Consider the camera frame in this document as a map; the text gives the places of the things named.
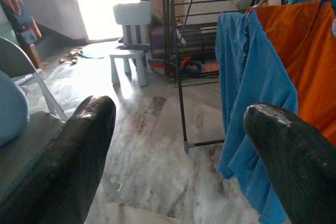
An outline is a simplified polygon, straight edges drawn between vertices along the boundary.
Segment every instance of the orange shirt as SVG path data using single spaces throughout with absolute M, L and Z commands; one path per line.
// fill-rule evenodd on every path
M 336 146 L 336 38 L 331 4 L 265 6 L 257 14 L 298 91 L 299 116 Z

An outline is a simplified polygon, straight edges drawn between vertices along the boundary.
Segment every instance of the blue shirt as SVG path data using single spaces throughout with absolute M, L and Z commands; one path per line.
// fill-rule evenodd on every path
M 263 102 L 298 111 L 295 86 L 257 18 L 223 13 L 217 25 L 216 58 L 221 81 L 225 143 L 218 171 L 237 177 L 261 223 L 282 223 L 285 211 L 270 184 L 264 164 L 243 128 L 246 108 Z

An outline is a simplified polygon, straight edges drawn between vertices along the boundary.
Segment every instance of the white chair leg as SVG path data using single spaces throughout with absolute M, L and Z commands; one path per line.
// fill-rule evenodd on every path
M 136 72 L 138 74 L 138 82 L 140 86 L 148 85 L 147 74 L 143 65 L 142 57 L 136 59 Z
M 129 59 L 124 58 L 124 72 L 126 75 L 129 75 L 131 73 L 131 66 Z
M 112 77 L 112 84 L 116 85 L 116 84 L 120 84 L 120 80 L 119 80 L 119 76 L 118 76 L 118 72 L 117 72 L 117 67 L 116 67 L 116 63 L 114 61 L 114 57 L 110 56 L 111 58 L 111 77 Z
M 57 114 L 61 117 L 62 120 L 64 120 L 64 121 L 68 120 L 67 116 L 64 113 L 64 110 L 57 103 L 56 99 L 54 98 L 52 93 L 49 91 L 48 87 L 43 82 L 41 76 L 37 72 L 34 73 L 34 78 L 35 78 L 37 84 L 42 89 L 43 96 L 46 99 L 46 102 L 47 102 L 48 108 L 50 109 L 51 114 L 55 115 L 55 111 L 56 111 Z
M 153 59 L 152 52 L 150 50 L 148 50 L 148 52 L 146 53 L 147 73 L 154 73 L 151 69 L 151 66 L 149 66 L 149 59 Z

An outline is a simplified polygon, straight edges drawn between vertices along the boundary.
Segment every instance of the hanging cloth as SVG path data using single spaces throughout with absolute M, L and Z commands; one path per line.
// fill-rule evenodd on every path
M 297 113 L 295 86 L 257 18 L 223 13 L 217 24 L 216 58 L 219 64 L 225 143 L 218 171 L 237 177 L 261 223 L 283 223 L 285 211 L 270 184 L 264 164 L 243 128 L 246 108 L 270 103 Z
M 257 9 L 273 44 L 298 91 L 299 116 L 336 146 L 335 14 L 330 2 Z
M 42 37 L 35 20 L 24 6 L 22 0 L 0 0 L 0 2 L 16 35 L 18 35 L 18 40 L 21 41 L 23 45 L 30 45 L 34 43 L 37 38 Z

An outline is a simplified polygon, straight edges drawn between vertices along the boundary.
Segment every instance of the child's chair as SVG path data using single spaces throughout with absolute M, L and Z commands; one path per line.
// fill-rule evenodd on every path
M 123 43 L 125 49 L 117 48 L 110 54 L 112 83 L 120 83 L 114 59 L 123 58 L 125 73 L 131 72 L 129 59 L 136 60 L 136 72 L 138 74 L 139 85 L 148 85 L 143 57 L 146 57 L 147 69 L 148 72 L 151 72 L 148 59 L 152 59 L 152 54 L 147 30 L 147 25 L 151 21 L 151 4 L 150 2 L 118 4 L 113 7 L 113 11 L 116 23 L 122 25 L 123 28 Z

